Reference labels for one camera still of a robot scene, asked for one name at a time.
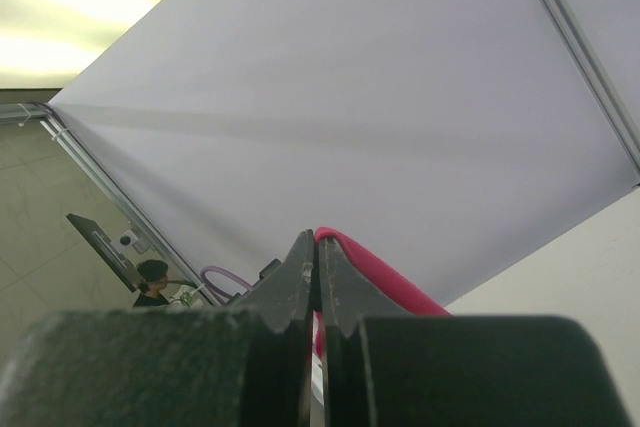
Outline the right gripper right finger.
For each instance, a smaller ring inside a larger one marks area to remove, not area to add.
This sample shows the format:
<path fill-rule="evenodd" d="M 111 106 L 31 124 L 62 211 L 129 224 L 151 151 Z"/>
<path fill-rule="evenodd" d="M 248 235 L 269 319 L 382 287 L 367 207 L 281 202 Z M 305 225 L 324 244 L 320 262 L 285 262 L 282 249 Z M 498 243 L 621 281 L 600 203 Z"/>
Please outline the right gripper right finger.
<path fill-rule="evenodd" d="M 599 348 L 557 316 L 415 315 L 318 245 L 330 426 L 627 426 Z"/>

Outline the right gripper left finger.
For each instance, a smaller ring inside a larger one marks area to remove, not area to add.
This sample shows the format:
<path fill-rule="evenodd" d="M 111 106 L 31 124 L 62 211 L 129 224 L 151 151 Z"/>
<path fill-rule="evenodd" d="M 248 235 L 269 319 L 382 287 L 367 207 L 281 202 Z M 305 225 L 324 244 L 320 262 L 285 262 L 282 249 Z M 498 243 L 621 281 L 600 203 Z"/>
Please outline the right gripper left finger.
<path fill-rule="evenodd" d="M 5 426 L 306 426 L 315 242 L 223 307 L 62 311 L 1 374 Z"/>

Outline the magenta t shirt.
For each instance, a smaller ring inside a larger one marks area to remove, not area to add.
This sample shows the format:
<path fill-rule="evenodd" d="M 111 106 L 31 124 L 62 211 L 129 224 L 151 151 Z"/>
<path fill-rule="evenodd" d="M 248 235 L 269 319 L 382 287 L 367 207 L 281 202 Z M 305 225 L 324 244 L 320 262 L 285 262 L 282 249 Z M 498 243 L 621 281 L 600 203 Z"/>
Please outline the magenta t shirt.
<path fill-rule="evenodd" d="M 415 315 L 449 316 L 450 313 L 389 264 L 354 239 L 329 227 L 315 232 L 315 241 L 335 240 L 353 266 L 366 280 L 406 311 Z"/>

